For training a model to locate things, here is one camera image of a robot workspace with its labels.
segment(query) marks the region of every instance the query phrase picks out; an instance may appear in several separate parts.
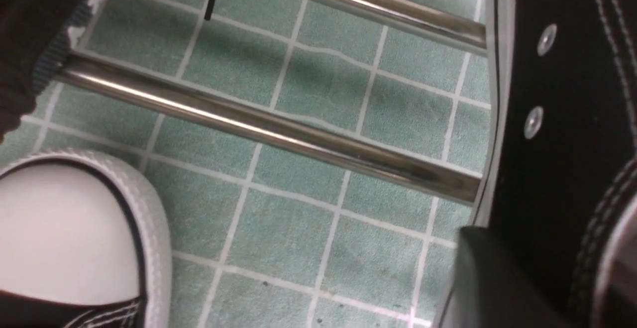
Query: metal rail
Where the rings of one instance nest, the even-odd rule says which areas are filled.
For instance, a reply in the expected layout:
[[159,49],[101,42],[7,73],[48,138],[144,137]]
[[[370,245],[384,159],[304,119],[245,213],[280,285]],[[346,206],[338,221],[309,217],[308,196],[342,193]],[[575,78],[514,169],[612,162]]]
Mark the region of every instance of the metal rail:
[[314,0],[423,38],[487,55],[485,26],[408,0]]
[[71,54],[58,81],[404,187],[471,205],[480,178],[271,112]]

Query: sneaker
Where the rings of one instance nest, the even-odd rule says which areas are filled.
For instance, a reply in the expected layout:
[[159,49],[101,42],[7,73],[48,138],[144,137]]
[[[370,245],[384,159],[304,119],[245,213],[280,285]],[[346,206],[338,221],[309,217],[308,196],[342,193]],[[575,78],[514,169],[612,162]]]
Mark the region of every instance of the sneaker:
[[104,0],[0,0],[0,143],[77,47]]
[[637,326],[637,0],[487,0],[492,137],[441,327]]
[[168,224],[134,168],[94,151],[0,170],[0,326],[165,328]]

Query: green tile floor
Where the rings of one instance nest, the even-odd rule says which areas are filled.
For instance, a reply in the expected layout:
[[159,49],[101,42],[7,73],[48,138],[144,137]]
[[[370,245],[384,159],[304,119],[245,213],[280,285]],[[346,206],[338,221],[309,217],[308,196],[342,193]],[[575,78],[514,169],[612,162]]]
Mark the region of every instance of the green tile floor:
[[[480,20],[482,0],[412,0]],[[487,65],[307,0],[108,0],[82,50],[467,172]],[[470,209],[53,84],[0,164],[89,147],[145,172],[168,213],[171,326],[427,327]]]

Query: stitching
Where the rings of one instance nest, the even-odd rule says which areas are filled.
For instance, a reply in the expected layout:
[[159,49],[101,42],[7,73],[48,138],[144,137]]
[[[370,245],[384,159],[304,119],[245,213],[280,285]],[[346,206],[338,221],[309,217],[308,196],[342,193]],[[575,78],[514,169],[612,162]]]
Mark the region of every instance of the stitching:
[[109,323],[111,323],[111,322],[119,321],[120,319],[127,319],[127,318],[128,318],[128,317],[130,317],[131,315],[135,315],[135,313],[132,313],[132,314],[131,314],[131,313],[128,313],[128,312],[127,312],[125,315],[120,315],[120,316],[117,316],[117,317],[113,317],[113,318],[111,318],[111,319],[107,319],[107,320],[105,320],[105,321],[94,322],[94,323],[88,324],[88,325],[86,325],[86,326],[84,326],[84,327],[86,327],[86,328],[101,327],[101,326],[104,326],[105,324],[109,324]]
[[626,22],[624,21],[624,11],[619,7],[619,0],[610,0],[615,9],[615,13],[617,14],[617,20],[619,22],[619,27],[622,30],[622,34],[624,35],[624,42],[628,47],[628,54],[630,54],[631,64],[633,65],[633,72],[635,76],[637,76],[637,59],[635,58],[635,47],[633,45],[633,39],[631,38],[631,33],[628,31],[628,27],[626,26]]
[[135,321],[134,318],[137,315],[137,313],[139,312],[139,306],[131,307],[128,312],[130,313],[130,316],[127,317],[126,319],[124,319],[123,321],[121,321],[121,328],[125,328],[125,326],[124,326],[125,323],[128,323],[126,325],[126,326],[128,326],[128,328],[132,327],[132,323]]
[[[591,220],[586,227],[586,232],[576,256],[575,270],[573,271],[573,279],[571,280],[571,293],[569,295],[569,305],[576,312],[580,311],[582,305],[581,299],[585,298],[585,289],[582,286],[590,275],[592,254],[598,248],[599,237],[607,224],[608,218],[612,212],[614,212],[615,204],[626,191],[628,185],[633,182],[635,176],[637,176],[637,169],[633,169],[631,175],[624,181],[626,172],[628,172],[628,169],[632,167],[634,163],[635,158],[631,158],[617,176],[615,176],[611,186],[604,192],[602,200],[595,208]],[[623,182],[623,184],[611,197],[611,193],[621,182]]]
[[66,326],[64,326],[64,328],[71,328],[71,327],[72,327],[73,325],[75,325],[75,323],[77,323],[77,322],[78,322],[78,321],[79,321],[82,317],[84,317],[84,316],[86,316],[86,315],[88,315],[88,314],[91,314],[91,313],[93,313],[93,310],[89,310],[89,311],[86,311],[86,312],[82,313],[81,315],[78,315],[78,316],[77,316],[77,317],[75,317],[72,321],[68,322],[68,323],[66,324]]
[[88,321],[84,322],[84,325],[90,324],[90,323],[96,321],[97,319],[100,319],[100,318],[102,318],[104,316],[107,316],[107,315],[114,315],[114,314],[118,314],[118,313],[120,313],[122,311],[125,311],[125,310],[130,310],[131,308],[136,308],[138,305],[139,305],[139,303],[131,303],[128,306],[120,307],[120,308],[118,308],[118,309],[116,309],[114,311],[104,312],[103,314],[96,315],[95,317],[93,317],[93,318],[89,319]]
[[626,112],[628,113],[628,120],[630,122],[631,135],[633,136],[633,147],[635,150],[637,150],[637,119],[635,118],[635,109],[633,108],[633,101],[631,99],[631,93],[628,88],[628,80],[626,79],[626,74],[624,73],[624,65],[621,58],[619,57],[619,49],[617,48],[617,43],[615,42],[615,38],[613,37],[610,29],[608,18],[606,17],[606,13],[603,8],[603,0],[595,0],[595,2],[598,6],[599,20],[602,22],[608,44],[610,44],[610,47],[614,54],[615,67],[617,68],[617,74],[619,75],[620,81],[622,83],[622,92],[624,94],[624,99],[626,100]]

